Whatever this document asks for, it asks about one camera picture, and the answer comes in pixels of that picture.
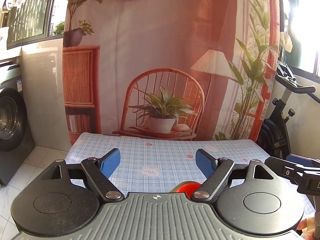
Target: adjustment knob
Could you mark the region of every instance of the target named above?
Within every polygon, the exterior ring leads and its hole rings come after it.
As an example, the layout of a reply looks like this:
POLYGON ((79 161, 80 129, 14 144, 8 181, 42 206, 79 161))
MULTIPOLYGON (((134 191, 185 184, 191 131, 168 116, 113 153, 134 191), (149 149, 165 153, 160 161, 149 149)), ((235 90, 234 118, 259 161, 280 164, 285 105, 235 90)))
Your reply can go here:
POLYGON ((291 117, 293 117, 293 116, 296 114, 296 112, 295 112, 292 108, 290 108, 289 111, 288 111, 288 114, 289 114, 291 117))
POLYGON ((276 106, 278 104, 278 101, 279 101, 278 98, 275 98, 272 100, 272 103, 276 106))

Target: lamp shade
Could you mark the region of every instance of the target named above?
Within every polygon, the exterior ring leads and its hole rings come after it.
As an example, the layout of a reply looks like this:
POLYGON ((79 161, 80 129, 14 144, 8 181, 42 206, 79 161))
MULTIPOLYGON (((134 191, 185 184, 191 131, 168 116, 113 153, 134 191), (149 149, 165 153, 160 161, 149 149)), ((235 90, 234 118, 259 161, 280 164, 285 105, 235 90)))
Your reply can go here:
POLYGON ((191 69, 209 74, 234 78, 228 61, 222 51, 209 49, 191 69))

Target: window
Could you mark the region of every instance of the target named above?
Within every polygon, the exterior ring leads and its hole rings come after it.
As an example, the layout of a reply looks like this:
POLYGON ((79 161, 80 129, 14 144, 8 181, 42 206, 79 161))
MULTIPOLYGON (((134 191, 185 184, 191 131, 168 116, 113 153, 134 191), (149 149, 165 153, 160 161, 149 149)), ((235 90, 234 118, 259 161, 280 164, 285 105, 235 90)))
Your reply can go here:
POLYGON ((8 48, 49 39, 56 25, 64 22, 67 4, 68 0, 26 0, 20 9, 13 7, 4 13, 2 27, 9 27, 8 48))
POLYGON ((292 51, 283 59, 295 74, 320 83, 320 0, 280 0, 280 31, 288 33, 292 51))

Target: gray ribbed plate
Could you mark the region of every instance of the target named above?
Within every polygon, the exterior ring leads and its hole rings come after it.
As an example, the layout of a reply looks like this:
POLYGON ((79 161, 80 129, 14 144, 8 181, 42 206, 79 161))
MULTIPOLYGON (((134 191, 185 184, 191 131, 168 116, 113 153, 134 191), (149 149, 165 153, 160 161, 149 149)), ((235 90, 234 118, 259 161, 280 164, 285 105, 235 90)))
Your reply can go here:
POLYGON ((119 203, 103 205, 86 227, 67 236, 36 237, 25 233, 14 240, 294 240, 290 231, 276 237, 244 236, 225 226, 209 205, 188 200, 184 193, 129 193, 119 203))

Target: wooden rocking chair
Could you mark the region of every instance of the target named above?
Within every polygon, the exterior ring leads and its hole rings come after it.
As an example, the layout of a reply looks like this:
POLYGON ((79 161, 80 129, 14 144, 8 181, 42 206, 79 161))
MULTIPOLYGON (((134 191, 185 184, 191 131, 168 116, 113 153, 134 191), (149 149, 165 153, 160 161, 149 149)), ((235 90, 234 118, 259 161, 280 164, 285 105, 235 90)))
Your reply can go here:
POLYGON ((124 100, 120 129, 113 134, 121 136, 134 136, 140 138, 166 139, 166 140, 192 140, 196 137, 195 127, 204 109, 204 93, 200 84, 183 71, 161 68, 146 71, 136 77, 130 83, 124 100), (161 138, 141 132, 146 127, 147 118, 138 118, 139 113, 133 106, 146 104, 145 93, 158 94, 160 86, 164 87, 168 94, 187 100, 191 110, 197 115, 188 114, 186 118, 180 117, 178 124, 185 123, 191 129, 186 133, 175 133, 169 138, 161 138))

